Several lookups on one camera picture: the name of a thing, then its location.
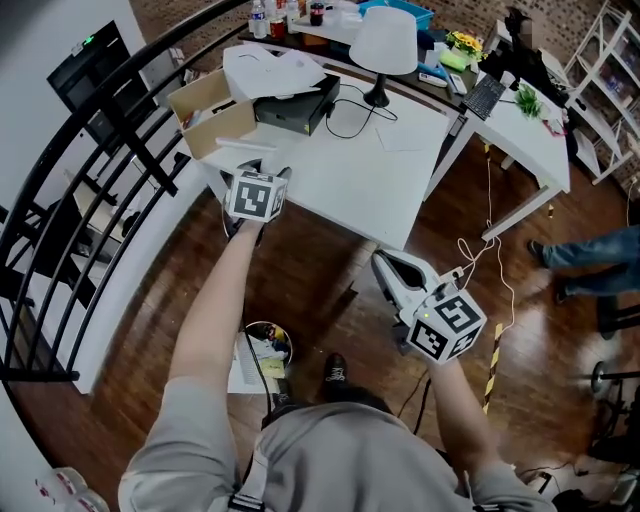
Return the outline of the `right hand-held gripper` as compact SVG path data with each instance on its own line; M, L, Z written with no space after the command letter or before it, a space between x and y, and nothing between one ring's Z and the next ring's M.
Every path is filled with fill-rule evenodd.
M441 284L429 263L406 252L376 251L371 266L384 297L398 310L392 333L401 352L415 349L442 365L474 345L487 317L466 290Z

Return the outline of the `round metal waste bin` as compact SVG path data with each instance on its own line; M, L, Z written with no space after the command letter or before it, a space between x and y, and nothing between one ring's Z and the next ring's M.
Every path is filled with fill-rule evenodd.
M283 380L293 357L293 344L288 333L279 325L268 321L256 321L245 328L254 353L265 378Z

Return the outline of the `person's left forearm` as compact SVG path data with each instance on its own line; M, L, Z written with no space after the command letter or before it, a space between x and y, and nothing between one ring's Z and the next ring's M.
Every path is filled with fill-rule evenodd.
M244 222L214 265L179 330L171 379L194 378L227 394L247 276L262 228L260 222Z

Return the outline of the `person's right forearm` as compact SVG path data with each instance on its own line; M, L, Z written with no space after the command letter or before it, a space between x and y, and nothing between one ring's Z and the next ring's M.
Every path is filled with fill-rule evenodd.
M428 364L439 435L460 478L476 477L501 457L490 423L457 359Z

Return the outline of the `white paper sheets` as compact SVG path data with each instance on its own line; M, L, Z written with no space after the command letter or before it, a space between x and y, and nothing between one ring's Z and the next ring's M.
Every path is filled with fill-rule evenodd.
M226 48L223 70L237 102L311 92L326 77L324 68L306 53L289 50L274 56L253 43Z

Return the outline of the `black metal railing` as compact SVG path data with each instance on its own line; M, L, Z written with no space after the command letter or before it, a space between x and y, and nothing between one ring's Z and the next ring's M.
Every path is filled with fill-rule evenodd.
M155 207L175 204L190 162L169 94L246 26L247 0L178 0L175 23L143 38L132 0L10 0L0 6L0 383L74 382L117 325L119 264ZM130 57L75 112L47 77L114 21ZM149 92L123 114L118 89ZM153 99L138 129L132 116ZM102 111L113 133L86 131Z

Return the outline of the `yellow black hazard tape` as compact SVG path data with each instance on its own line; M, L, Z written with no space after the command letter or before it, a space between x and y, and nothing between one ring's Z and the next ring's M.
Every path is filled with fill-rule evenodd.
M488 378L487 378L485 391L484 391L482 409L485 415L488 414L490 399L491 399L492 391L495 386L497 365L500 357L500 341L501 341L502 334L503 334L503 324L499 323L495 326L493 351L492 351L491 361L489 365Z

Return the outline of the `person's right black shoe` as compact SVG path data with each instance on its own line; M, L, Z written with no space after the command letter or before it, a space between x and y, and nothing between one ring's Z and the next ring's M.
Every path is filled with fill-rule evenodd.
M321 391L326 401L337 400L348 387L347 363L339 353L330 354L324 366Z

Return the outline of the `red drink bottle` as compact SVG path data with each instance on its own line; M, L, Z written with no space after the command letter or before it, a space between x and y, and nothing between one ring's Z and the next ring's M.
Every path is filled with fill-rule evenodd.
M273 4L269 7L268 20L270 35L273 39L282 40L287 34L285 11Z

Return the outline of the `person's left black shoe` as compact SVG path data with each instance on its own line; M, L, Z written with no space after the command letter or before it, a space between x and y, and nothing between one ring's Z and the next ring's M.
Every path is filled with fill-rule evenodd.
M272 417L277 419L298 408L298 404L289 393L281 392L272 395L273 410Z

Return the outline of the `person's grey shirt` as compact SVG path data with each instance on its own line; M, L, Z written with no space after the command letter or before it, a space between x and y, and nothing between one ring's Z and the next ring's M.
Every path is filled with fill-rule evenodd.
M121 512L556 512L502 462L461 487L401 421L349 402L277 419L242 477L225 397L185 377L166 385L118 499Z

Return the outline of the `black keyboard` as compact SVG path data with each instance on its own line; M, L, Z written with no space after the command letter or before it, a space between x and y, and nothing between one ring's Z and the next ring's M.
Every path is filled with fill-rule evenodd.
M462 101L465 112L485 121L505 91L506 86L499 80L487 74L483 75Z

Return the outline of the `black cabinet with green light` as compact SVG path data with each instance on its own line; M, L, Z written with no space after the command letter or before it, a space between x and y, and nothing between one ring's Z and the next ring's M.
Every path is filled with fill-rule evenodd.
M95 89L130 57L129 51L114 21L81 43L77 55L68 56L47 77L47 82L70 112L88 99ZM149 92L145 82L136 74L114 95L114 101L126 114ZM135 129L153 113L153 99L145 100L132 116ZM113 133L113 126L102 111L98 111L86 125L86 131L96 144L104 142Z

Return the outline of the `yellow flowers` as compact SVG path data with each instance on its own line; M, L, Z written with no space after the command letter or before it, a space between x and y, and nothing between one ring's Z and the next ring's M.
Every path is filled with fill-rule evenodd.
M446 35L446 42L461 52L469 62L480 62L488 54L484 50L483 40L460 31L450 31Z

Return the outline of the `black equipment stand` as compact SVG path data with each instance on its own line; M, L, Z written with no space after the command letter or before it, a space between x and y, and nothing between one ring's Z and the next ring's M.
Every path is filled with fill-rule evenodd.
M640 384L630 402L624 382L640 379L640 370L610 372L599 361L590 377L596 398L596 417L588 455L594 459L640 469Z

